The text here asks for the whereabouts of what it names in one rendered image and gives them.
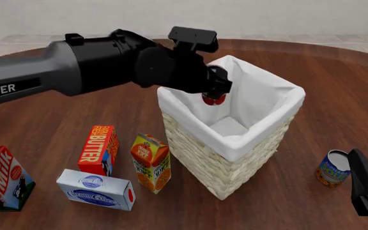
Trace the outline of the red tomato sauce can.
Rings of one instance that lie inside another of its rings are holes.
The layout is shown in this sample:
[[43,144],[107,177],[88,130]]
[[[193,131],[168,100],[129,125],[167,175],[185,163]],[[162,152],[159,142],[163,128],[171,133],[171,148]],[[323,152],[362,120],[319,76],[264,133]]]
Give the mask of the red tomato sauce can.
[[202,93],[203,102],[206,105],[221,105],[226,99],[226,93]]

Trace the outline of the red and white milk carton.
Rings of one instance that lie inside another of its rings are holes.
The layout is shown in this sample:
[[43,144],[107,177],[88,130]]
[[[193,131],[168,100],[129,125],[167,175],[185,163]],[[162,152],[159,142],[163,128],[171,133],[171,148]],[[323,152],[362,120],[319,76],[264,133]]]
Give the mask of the red and white milk carton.
[[4,146],[0,146],[0,211],[20,211],[36,183]]

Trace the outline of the orange juice carton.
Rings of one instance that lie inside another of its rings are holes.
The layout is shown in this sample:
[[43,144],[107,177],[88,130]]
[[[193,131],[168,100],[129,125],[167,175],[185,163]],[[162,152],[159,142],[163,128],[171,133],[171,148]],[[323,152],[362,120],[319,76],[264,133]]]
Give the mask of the orange juice carton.
[[169,145],[148,134],[137,134],[130,149],[138,182],[154,194],[171,179]]

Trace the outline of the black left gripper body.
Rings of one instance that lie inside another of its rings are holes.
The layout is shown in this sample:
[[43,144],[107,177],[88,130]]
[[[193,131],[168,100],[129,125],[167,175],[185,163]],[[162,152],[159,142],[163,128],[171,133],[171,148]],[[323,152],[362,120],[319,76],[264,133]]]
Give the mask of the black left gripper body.
[[220,99],[230,92],[233,82],[228,79],[228,72],[220,66],[207,66],[208,89],[203,93],[210,99]]

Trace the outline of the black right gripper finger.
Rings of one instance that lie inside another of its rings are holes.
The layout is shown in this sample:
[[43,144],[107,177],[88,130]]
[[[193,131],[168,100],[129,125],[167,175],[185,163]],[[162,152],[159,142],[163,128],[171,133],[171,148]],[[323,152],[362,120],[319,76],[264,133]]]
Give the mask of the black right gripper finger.
[[359,149],[352,149],[348,153],[351,170],[351,197],[357,198],[368,195],[368,159]]

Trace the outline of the red butter box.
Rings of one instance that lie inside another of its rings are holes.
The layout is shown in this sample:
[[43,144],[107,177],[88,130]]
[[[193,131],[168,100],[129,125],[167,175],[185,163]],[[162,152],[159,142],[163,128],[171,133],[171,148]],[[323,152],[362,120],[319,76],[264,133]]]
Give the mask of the red butter box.
[[114,126],[93,126],[78,160],[79,169],[85,173],[110,177],[119,141]]

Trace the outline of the blue alphabet soup can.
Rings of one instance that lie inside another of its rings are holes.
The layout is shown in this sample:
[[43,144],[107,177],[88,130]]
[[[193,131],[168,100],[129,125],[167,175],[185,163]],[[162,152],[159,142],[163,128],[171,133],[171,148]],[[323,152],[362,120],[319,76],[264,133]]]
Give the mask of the blue alphabet soup can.
[[325,155],[315,172],[316,178],[330,188],[340,186],[350,174],[348,154],[337,149]]

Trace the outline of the white cream cheese box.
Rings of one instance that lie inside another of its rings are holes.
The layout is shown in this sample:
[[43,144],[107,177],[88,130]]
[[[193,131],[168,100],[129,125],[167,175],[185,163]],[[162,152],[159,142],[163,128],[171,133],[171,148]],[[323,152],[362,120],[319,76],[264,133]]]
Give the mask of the white cream cheese box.
[[71,201],[132,210],[135,193],[129,180],[64,169],[56,183]]

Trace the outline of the wicker basket with white liner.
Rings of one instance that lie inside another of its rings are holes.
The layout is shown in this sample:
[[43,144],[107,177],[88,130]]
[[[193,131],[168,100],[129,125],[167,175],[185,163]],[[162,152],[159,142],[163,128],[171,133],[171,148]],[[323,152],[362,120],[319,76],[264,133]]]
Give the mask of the wicker basket with white liner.
[[157,96],[172,155],[223,200],[275,153],[305,91],[230,55],[212,65],[233,83],[222,104],[169,88],[158,88]]

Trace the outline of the black plate on short stalk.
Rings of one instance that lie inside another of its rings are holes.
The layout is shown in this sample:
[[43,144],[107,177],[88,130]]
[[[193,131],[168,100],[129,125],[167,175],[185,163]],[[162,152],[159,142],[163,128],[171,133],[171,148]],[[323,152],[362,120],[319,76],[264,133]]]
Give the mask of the black plate on short stalk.
[[174,26],[168,39],[174,42],[174,50],[214,53],[219,49],[217,32],[212,30]]

